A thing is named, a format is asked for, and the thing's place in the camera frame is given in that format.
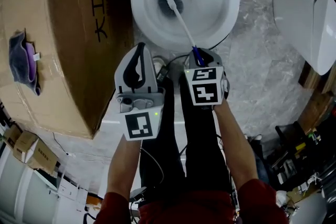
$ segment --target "toilet brush bristles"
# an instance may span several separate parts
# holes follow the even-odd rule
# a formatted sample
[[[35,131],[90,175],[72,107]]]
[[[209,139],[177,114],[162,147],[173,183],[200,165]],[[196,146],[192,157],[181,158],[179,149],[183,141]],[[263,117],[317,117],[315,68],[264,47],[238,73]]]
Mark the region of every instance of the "toilet brush bristles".
[[[179,13],[182,13],[183,12],[183,2],[182,0],[174,0],[175,3],[176,3],[176,8],[177,10],[179,11]],[[174,10],[172,10],[170,7],[169,7],[169,4],[167,2],[167,0],[157,0],[158,4],[159,4],[159,7],[160,7],[160,10],[162,11],[162,13],[167,16],[167,17],[176,17],[176,14],[174,12]]]

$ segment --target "red sleeve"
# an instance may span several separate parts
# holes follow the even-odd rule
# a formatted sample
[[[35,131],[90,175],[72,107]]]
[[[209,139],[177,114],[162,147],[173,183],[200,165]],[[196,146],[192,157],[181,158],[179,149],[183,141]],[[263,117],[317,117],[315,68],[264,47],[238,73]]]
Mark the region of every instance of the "red sleeve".
[[[288,224],[285,212],[276,204],[276,192],[258,179],[245,183],[238,191],[240,216],[244,224]]]
[[[117,193],[106,193],[94,224],[130,224],[128,201]]]

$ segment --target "blue handle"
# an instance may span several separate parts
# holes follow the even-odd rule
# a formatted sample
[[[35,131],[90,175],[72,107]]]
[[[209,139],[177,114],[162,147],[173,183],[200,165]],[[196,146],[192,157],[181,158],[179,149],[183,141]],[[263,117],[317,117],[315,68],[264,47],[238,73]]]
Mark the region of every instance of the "blue handle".
[[[198,59],[198,61],[199,61],[199,65],[200,65],[201,67],[204,67],[204,66],[205,66],[205,63],[204,63],[203,58],[201,57],[200,53],[198,52],[198,49],[197,49],[196,46],[193,47],[193,51],[194,51],[194,52],[196,53],[196,55],[197,55],[197,59]]]

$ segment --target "tile floor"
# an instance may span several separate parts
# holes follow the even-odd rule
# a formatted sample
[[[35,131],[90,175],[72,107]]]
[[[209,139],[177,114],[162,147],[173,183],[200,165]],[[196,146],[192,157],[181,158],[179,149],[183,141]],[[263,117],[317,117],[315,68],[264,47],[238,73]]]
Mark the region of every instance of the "tile floor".
[[[143,41],[151,46],[153,56],[161,55],[167,59],[176,56],[150,42],[137,26],[134,36],[135,43]],[[279,33],[274,23],[272,0],[240,0],[236,25],[215,51],[221,56],[230,80],[228,102],[244,133],[261,133],[269,140],[277,136],[276,125],[288,124],[298,118],[312,92],[297,83],[304,60]],[[182,60],[172,65],[175,81],[183,70],[181,63]],[[176,87],[175,136],[182,149],[186,145],[186,135],[178,92]],[[52,133],[40,129],[32,131],[40,135],[62,163],[67,164],[73,179],[98,193],[103,170],[109,165],[122,135],[115,116],[117,111],[113,99],[101,129],[92,141],[56,133],[57,141],[70,153],[69,156],[55,142]]]

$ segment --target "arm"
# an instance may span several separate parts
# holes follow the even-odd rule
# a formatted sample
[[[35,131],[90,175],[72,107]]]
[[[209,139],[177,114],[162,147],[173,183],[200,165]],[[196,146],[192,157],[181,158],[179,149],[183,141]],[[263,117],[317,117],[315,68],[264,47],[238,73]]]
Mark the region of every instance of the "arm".
[[[107,193],[101,205],[95,224],[130,221],[129,198],[138,167],[141,141],[127,141],[122,136],[112,158]]]
[[[251,179],[257,179],[257,166],[253,150],[245,139],[226,100],[215,106],[227,166],[237,190]]]
[[[276,192],[258,180],[255,156],[226,100],[215,106],[222,134],[226,163],[238,190],[240,215],[244,223],[288,223],[276,205]]]
[[[112,158],[108,175],[108,193],[118,193],[127,201],[140,156],[141,141],[127,141],[123,135]]]

